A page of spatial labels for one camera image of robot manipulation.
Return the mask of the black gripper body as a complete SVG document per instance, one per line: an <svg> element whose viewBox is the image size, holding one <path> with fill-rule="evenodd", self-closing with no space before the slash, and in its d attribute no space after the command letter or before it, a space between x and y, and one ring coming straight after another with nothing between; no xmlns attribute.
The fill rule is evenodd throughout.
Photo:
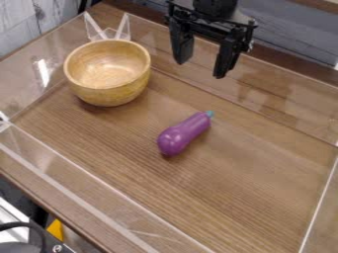
<svg viewBox="0 0 338 253"><path fill-rule="evenodd" d="M254 46L254 30L258 23L238 7L239 0L168 0L167 23L176 20L189 25L192 34L213 41L233 36L242 51Z"/></svg>

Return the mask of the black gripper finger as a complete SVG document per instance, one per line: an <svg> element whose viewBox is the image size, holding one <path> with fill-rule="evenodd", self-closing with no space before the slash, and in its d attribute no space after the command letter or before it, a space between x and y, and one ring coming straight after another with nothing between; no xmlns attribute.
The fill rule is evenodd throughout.
<svg viewBox="0 0 338 253"><path fill-rule="evenodd" d="M212 73L216 79L223 78L227 72L233 69L240 55L240 51L242 45L238 40L235 40L233 38L225 38L221 41Z"/></svg>
<svg viewBox="0 0 338 253"><path fill-rule="evenodd" d="M193 50L193 34L189 25L169 20L168 30L173 60L177 64L184 64L189 60Z"/></svg>

